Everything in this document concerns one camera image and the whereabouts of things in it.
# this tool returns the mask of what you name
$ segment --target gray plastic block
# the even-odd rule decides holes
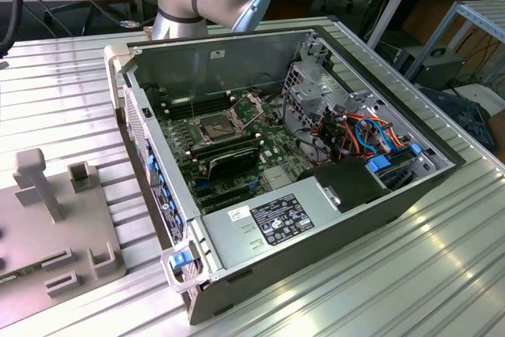
[[[73,255],[71,248],[65,249],[60,253],[42,259],[42,268],[46,271],[56,270],[66,264],[74,262],[76,257]]]
[[[18,173],[14,173],[13,178],[20,189],[27,189],[28,187],[33,187],[33,182],[30,178],[26,178]]]
[[[114,272],[118,266],[118,259],[116,258],[114,248],[109,242],[107,243],[107,257],[103,257],[103,259],[100,260],[99,256],[93,255],[92,250],[88,249],[88,259],[93,275],[96,278],[109,275]]]
[[[68,165],[67,171],[75,193],[81,193],[87,189],[92,189],[97,182],[96,178],[89,173],[87,162],[79,162],[74,163],[73,165]]]
[[[67,171],[47,177],[64,216],[64,220],[56,224],[43,201],[23,207],[15,196],[20,191],[16,184],[0,189],[0,257],[4,260],[0,267],[0,329],[125,274],[125,263],[98,171],[94,166],[88,166],[88,170],[88,176],[96,178],[96,183],[82,193],[74,192]],[[108,242],[114,250],[117,266],[109,275],[97,278],[86,251],[94,252],[95,262],[100,264],[110,259]],[[73,261],[62,259],[61,264],[66,264],[59,268],[50,264],[50,271],[42,267],[66,255],[67,249],[71,249]],[[79,287],[55,298],[46,295],[45,282],[72,270],[78,275]],[[26,274],[21,278],[10,275],[17,271]]]
[[[76,271],[72,270],[66,274],[47,280],[44,282],[44,286],[46,287],[46,294],[48,294],[51,298],[56,298],[67,291],[78,288],[80,286],[80,282]]]
[[[22,189],[15,192],[14,195],[16,195],[17,199],[23,207],[27,207],[29,205],[42,201],[42,197],[40,197],[39,191],[37,191],[35,187]]]
[[[42,150],[33,148],[17,152],[15,161],[17,173],[23,177],[29,178],[37,188],[40,197],[42,197],[47,210],[53,218],[53,223],[63,220],[59,212],[58,200],[53,194],[53,190],[43,173],[43,171],[46,170],[46,159],[44,158]]]

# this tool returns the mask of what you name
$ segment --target aluminum extrusion table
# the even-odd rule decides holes
[[[349,29],[320,24],[467,161],[397,221],[189,326],[165,280],[160,247],[110,105],[102,50],[141,33],[18,43],[0,71],[0,185],[13,153],[40,146],[49,172],[86,159],[99,168],[125,277],[4,328],[0,335],[503,335],[505,167]],[[211,33],[225,32],[211,28]],[[352,77],[344,66],[335,71]]]

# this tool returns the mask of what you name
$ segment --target open computer chassis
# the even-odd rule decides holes
[[[191,324],[397,219],[464,163],[321,27],[108,47],[115,59],[120,130]]]

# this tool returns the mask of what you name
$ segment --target power supply label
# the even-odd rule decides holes
[[[292,193],[251,209],[251,215],[272,246],[314,227],[307,212]]]

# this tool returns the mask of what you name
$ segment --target blue plastic clip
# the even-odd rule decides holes
[[[170,264],[174,270],[193,262],[193,255],[189,250],[174,254],[170,257]]]
[[[387,160],[383,155],[378,155],[377,157],[373,157],[368,160],[367,166],[373,172],[377,172],[385,167],[391,165],[391,162]]]
[[[155,164],[155,157],[153,155],[150,155],[148,157],[148,170],[152,170]]]
[[[415,155],[420,155],[423,149],[421,149],[421,146],[418,144],[411,144],[410,145],[410,150],[412,150],[412,153]]]

